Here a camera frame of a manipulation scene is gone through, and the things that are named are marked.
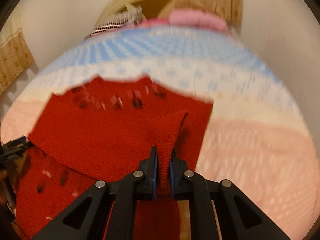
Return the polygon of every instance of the bed sheet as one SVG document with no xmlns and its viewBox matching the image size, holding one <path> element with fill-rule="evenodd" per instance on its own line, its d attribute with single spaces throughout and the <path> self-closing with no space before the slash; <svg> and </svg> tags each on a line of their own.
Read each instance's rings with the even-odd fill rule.
<svg viewBox="0 0 320 240">
<path fill-rule="evenodd" d="M 222 34 L 160 26 L 90 38 L 26 87 L 3 120 L 1 139 L 27 135 L 52 92 L 97 74 L 125 80 L 143 73 L 178 93 L 214 99 L 196 171 L 230 179 L 292 240 L 302 239 L 320 213 L 312 137 L 284 84 Z M 188 208 L 185 202 L 179 207 L 180 239 L 189 239 Z"/>
</svg>

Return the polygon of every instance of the silver screw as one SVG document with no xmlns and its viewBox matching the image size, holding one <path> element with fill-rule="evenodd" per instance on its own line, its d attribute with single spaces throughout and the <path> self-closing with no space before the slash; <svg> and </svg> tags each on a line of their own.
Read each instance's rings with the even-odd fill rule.
<svg viewBox="0 0 320 240">
<path fill-rule="evenodd" d="M 184 175 L 187 176 L 187 177 L 193 177 L 194 172 L 193 171 L 185 171 Z"/>
<path fill-rule="evenodd" d="M 231 183 L 230 180 L 224 179 L 224 180 L 222 181 L 222 185 L 223 185 L 224 187 L 231 187 L 232 183 Z"/>
<path fill-rule="evenodd" d="M 96 182 L 96 187 L 98 187 L 98 188 L 102 188 L 102 187 L 104 187 L 106 185 L 106 183 L 103 181 L 103 180 L 98 180 L 97 182 Z"/>
<path fill-rule="evenodd" d="M 133 175 L 136 177 L 136 178 L 140 178 L 142 175 L 143 175 L 143 172 L 142 171 L 135 171 L 133 173 Z"/>
</svg>

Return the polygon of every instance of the red garment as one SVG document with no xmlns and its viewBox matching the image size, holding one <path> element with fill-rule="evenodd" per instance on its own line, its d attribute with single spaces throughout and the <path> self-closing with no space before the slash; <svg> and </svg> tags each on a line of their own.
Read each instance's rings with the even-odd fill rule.
<svg viewBox="0 0 320 240">
<path fill-rule="evenodd" d="M 134 107 L 133 99 L 143 106 Z M 155 145 L 158 193 L 166 195 L 138 202 L 134 238 L 179 239 L 179 210 L 167 194 L 171 152 L 175 146 L 178 157 L 195 169 L 211 110 L 212 104 L 177 95 L 149 78 L 120 83 L 97 77 L 52 95 L 28 137 L 41 150 L 30 150 L 31 168 L 20 182 L 21 228 L 32 237 L 49 222 L 45 217 L 56 216 L 77 192 L 97 179 L 112 182 L 135 171 Z"/>
</svg>

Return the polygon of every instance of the mattress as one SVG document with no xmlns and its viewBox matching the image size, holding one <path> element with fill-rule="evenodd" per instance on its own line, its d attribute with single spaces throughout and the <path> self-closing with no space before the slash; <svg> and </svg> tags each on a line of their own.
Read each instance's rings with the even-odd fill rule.
<svg viewBox="0 0 320 240">
<path fill-rule="evenodd" d="M 312 136 L 282 81 L 223 34 L 158 26 L 92 37 L 26 87 L 2 122 L 1 140 L 28 135 L 52 92 L 97 74 L 126 80 L 145 73 L 174 92 L 214 99 L 196 172 L 213 181 L 230 179 L 290 239 L 302 239 L 320 214 Z M 180 239 L 189 239 L 187 204 L 179 208 Z"/>
</svg>

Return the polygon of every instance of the bed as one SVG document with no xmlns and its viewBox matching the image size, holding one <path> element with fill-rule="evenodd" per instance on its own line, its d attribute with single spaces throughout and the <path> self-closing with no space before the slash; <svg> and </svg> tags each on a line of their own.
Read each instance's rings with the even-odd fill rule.
<svg viewBox="0 0 320 240">
<path fill-rule="evenodd" d="M 97 23 L 143 1 L 114 0 Z M 167 1 L 158 17 L 172 10 L 174 0 Z M 119 80 L 149 74 L 177 93 L 214 99 L 196 172 L 214 181 L 233 181 L 290 239 L 308 233 L 320 213 L 315 187 L 319 161 L 312 136 L 282 81 L 224 34 L 164 25 L 89 38 L 26 87 L 2 122 L 2 142 L 27 135 L 52 92 L 63 93 L 97 74 Z M 179 208 L 180 239 L 189 239 L 187 203 L 180 202 Z"/>
</svg>

